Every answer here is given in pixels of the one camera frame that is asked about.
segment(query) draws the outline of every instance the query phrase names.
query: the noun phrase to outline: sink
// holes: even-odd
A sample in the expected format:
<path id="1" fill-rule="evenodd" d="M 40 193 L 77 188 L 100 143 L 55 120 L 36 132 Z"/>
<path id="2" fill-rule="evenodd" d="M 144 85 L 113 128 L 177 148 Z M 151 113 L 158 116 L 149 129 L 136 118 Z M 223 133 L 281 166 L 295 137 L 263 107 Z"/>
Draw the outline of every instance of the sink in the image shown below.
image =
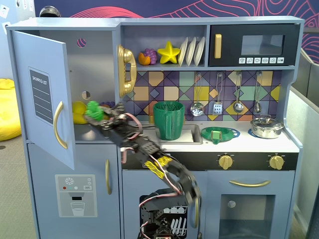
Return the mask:
<path id="1" fill-rule="evenodd" d="M 182 128 L 181 137 L 176 140 L 161 140 L 157 137 L 156 127 L 144 128 L 143 134 L 150 138 L 150 140 L 159 144 L 202 144 L 203 139 L 200 135 L 199 126 L 196 124 L 184 124 Z"/>

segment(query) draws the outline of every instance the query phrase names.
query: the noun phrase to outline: microwave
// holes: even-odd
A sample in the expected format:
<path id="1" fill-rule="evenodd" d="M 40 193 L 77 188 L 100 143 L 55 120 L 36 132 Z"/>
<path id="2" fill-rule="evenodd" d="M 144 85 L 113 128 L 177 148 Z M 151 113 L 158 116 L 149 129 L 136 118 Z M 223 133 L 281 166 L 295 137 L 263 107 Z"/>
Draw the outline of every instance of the microwave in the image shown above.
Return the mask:
<path id="1" fill-rule="evenodd" d="M 209 66 L 295 65 L 299 24 L 212 25 Z"/>

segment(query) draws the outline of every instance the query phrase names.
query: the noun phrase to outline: cooking pot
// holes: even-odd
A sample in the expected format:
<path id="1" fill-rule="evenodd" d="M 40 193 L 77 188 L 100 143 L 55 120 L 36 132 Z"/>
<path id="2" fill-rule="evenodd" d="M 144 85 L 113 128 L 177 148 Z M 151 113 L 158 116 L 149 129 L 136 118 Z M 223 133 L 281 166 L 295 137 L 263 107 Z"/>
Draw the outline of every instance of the cooking pot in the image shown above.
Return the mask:
<path id="1" fill-rule="evenodd" d="M 269 117 L 253 119 L 250 124 L 252 133 L 261 138 L 277 138 L 284 127 L 283 123 Z"/>

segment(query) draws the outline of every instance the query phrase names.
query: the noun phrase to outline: diamond pattern backsplash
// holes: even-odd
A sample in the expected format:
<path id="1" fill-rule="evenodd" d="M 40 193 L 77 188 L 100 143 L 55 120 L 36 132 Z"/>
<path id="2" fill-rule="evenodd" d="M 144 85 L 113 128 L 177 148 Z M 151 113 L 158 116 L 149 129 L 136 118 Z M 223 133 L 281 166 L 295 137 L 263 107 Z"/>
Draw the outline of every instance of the diamond pattern backsplash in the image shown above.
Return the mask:
<path id="1" fill-rule="evenodd" d="M 218 80 L 216 88 L 215 71 L 149 71 L 138 72 L 133 92 L 124 97 L 126 110 L 137 116 L 139 120 L 148 121 L 148 115 L 153 114 L 153 106 L 159 101 L 179 101 L 185 105 L 185 118 L 188 121 L 221 121 L 239 120 L 250 121 L 262 115 L 276 117 L 277 104 L 280 93 L 281 71 L 263 71 L 263 78 L 259 91 L 261 113 L 254 112 L 256 71 L 242 72 L 242 86 L 239 100 L 244 105 L 242 113 L 234 111 L 236 101 L 235 71 L 224 71 L 220 101 L 223 103 L 222 115 L 213 115 L 213 105 L 217 101 L 221 82 Z M 194 117 L 190 112 L 191 105 L 198 100 L 204 104 L 204 114 Z"/>

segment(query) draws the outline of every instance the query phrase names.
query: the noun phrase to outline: green cup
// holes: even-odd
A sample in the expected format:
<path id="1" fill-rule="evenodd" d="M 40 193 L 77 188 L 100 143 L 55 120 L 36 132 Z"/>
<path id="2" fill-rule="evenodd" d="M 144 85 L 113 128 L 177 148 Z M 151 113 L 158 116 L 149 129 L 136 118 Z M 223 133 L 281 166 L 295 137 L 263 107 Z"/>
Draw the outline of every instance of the green cup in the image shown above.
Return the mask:
<path id="1" fill-rule="evenodd" d="M 178 139 L 184 124 L 185 106 L 176 101 L 164 101 L 156 103 L 153 110 L 158 137 L 162 140 Z"/>

